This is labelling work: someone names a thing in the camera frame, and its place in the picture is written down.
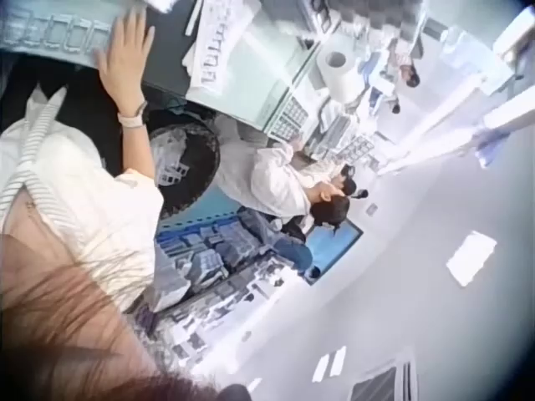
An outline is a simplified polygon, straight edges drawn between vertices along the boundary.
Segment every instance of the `blue floor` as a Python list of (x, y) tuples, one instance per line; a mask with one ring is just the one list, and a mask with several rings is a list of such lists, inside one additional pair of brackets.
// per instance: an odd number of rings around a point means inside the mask
[(190, 207), (160, 222), (158, 232), (186, 228), (195, 224), (233, 216), (240, 204), (226, 196), (216, 184), (211, 184)]

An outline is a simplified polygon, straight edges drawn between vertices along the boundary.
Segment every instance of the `fluorescent light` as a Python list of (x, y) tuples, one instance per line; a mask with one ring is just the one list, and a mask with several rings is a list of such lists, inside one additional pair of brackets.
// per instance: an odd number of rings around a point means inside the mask
[(492, 45), (492, 51), (503, 55), (535, 28), (535, 8), (529, 6), (517, 15)]
[(500, 128), (534, 110), (535, 85), (487, 113), (483, 117), (483, 124), (488, 129)]
[(319, 383), (324, 379), (328, 364), (329, 354), (325, 354), (318, 361), (318, 365), (316, 366), (316, 370), (314, 371), (314, 375), (312, 376), (312, 383)]
[(341, 349), (339, 349), (336, 352), (336, 355), (334, 355), (334, 362), (333, 362), (333, 366), (331, 368), (331, 374), (330, 374), (331, 378), (333, 376), (339, 376), (342, 373), (342, 368), (344, 367), (346, 350), (347, 350), (347, 347), (343, 346)]
[(261, 382), (262, 378), (255, 378), (253, 381), (251, 381), (247, 386), (247, 390), (249, 391), (249, 393), (252, 393)]
[(400, 155), (409, 152), (420, 139), (435, 125), (451, 114), (457, 107), (464, 103), (482, 84), (482, 76), (473, 74), (467, 77), (450, 96), (435, 110), (429, 113), (400, 143)]
[(497, 242), (489, 236), (472, 231), (446, 263), (453, 277), (466, 287), (494, 252)]
[(415, 165), (417, 163), (421, 163), (422, 161), (434, 159), (435, 157), (446, 155), (458, 150), (470, 142), (477, 131), (477, 127), (456, 129), (451, 134), (442, 135), (435, 140), (428, 141), (414, 149), (403, 159), (389, 163), (380, 169), (377, 174), (384, 175), (386, 173), (407, 167), (408, 165)]

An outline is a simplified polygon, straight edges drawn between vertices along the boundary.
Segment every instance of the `keyboard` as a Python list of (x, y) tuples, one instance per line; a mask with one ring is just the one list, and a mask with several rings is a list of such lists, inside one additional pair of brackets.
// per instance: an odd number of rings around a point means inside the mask
[(307, 119), (307, 110), (292, 96), (268, 135), (274, 139), (289, 142), (298, 137)]

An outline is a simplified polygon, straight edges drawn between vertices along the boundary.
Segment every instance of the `round basket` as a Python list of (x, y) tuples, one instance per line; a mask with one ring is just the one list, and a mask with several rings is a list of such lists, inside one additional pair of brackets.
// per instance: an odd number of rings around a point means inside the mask
[(149, 114), (147, 127), (151, 147), (159, 135), (170, 131), (185, 134), (185, 149), (177, 155), (185, 166), (182, 177), (172, 184), (158, 185), (164, 197), (161, 218), (166, 218), (191, 206), (211, 184), (219, 167), (219, 141), (215, 133), (200, 119), (189, 114), (174, 114), (156, 110)]

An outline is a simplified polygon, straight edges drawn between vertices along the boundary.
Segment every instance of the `hand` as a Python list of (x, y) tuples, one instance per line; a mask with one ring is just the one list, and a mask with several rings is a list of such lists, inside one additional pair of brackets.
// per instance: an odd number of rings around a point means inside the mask
[(108, 53), (96, 52), (100, 80), (114, 100), (121, 115), (135, 117), (145, 101), (141, 79), (150, 47), (154, 40), (154, 27), (145, 35), (146, 10), (130, 10), (125, 18), (115, 21)]
[(301, 134), (295, 135), (289, 142), (290, 146), (292, 146), (294, 152), (299, 152), (303, 148), (303, 138), (301, 137)]

